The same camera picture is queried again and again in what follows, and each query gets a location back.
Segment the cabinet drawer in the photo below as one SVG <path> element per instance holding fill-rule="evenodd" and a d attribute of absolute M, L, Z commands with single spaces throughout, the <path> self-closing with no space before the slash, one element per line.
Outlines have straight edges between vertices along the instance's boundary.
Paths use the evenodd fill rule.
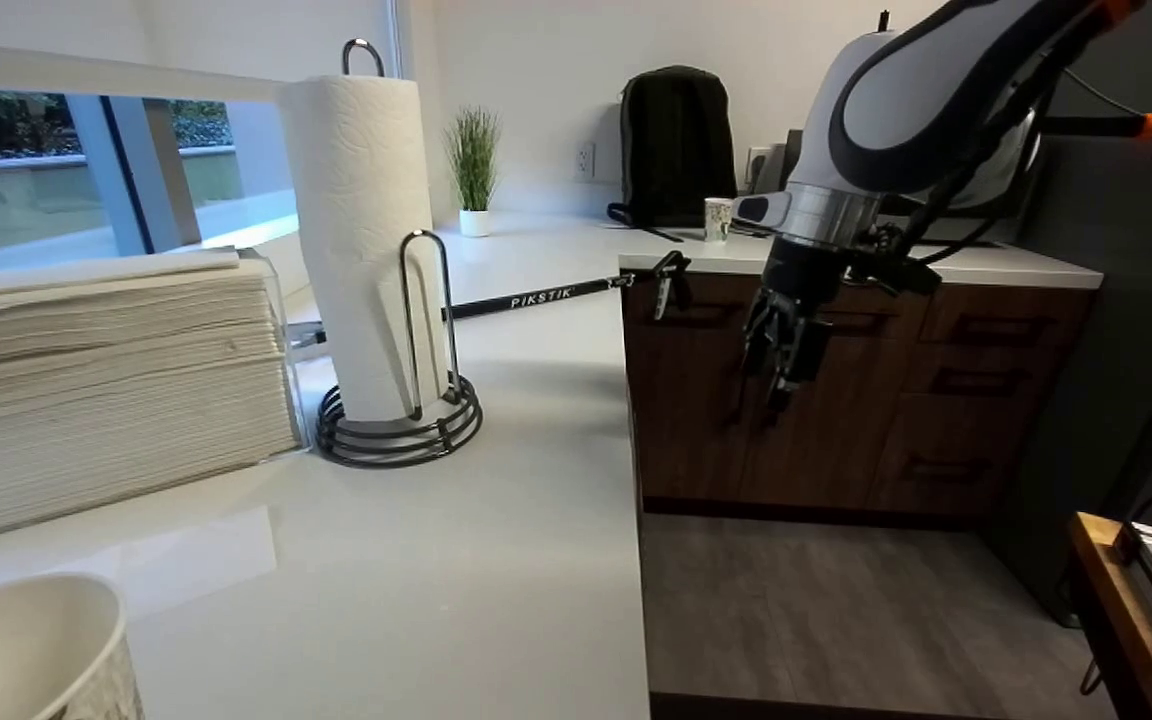
<path fill-rule="evenodd" d="M 920 337 L 929 345 L 971 346 L 1062 346 L 1081 326 L 1089 303 L 1094 290 L 949 282 L 933 295 Z"/>
<path fill-rule="evenodd" d="M 901 400 L 871 488 L 877 506 L 988 514 L 1013 474 L 1027 414 L 1024 400 Z"/>
<path fill-rule="evenodd" d="M 961 400 L 1024 400 L 1037 404 L 1062 357 L 1045 346 L 961 346 L 920 345 L 906 374 L 906 392 L 961 395 Z"/>

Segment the window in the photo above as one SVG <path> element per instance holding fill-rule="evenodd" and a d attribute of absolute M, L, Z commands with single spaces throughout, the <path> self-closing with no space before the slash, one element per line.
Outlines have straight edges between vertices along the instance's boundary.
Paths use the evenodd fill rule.
<path fill-rule="evenodd" d="M 0 93 L 0 267 L 120 257 L 63 97 Z"/>
<path fill-rule="evenodd" d="M 0 267 L 297 230 L 273 103 L 0 93 Z"/>

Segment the white counter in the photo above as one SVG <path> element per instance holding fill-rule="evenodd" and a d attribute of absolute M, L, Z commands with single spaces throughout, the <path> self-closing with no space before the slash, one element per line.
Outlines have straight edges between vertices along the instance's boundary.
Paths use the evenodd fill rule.
<path fill-rule="evenodd" d="M 614 223 L 453 237 L 456 298 L 598 280 L 667 246 Z M 759 271 L 766 242 L 683 253 Z M 949 275 L 1094 288 L 1095 271 L 967 253 Z M 619 295 L 470 320 L 460 351 L 490 422 L 441 464 L 361 472 L 292 453 L 9 533 L 0 580 L 111 575 L 153 720 L 643 720 Z M 309 395 L 329 380 L 314 361 Z"/>

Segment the green plant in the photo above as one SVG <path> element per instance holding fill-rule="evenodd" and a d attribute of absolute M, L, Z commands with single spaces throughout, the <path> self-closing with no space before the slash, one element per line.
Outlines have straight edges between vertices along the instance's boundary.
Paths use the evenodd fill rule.
<path fill-rule="evenodd" d="M 497 121 L 485 108 L 464 108 L 453 131 L 453 165 L 460 208 L 485 213 L 497 181 Z"/>

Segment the gray floor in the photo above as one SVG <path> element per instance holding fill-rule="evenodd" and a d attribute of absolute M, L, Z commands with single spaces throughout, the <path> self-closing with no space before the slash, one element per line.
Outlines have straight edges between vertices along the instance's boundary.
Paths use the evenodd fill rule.
<path fill-rule="evenodd" d="M 1111 715 L 1094 650 L 966 533 L 643 514 L 653 690 Z"/>

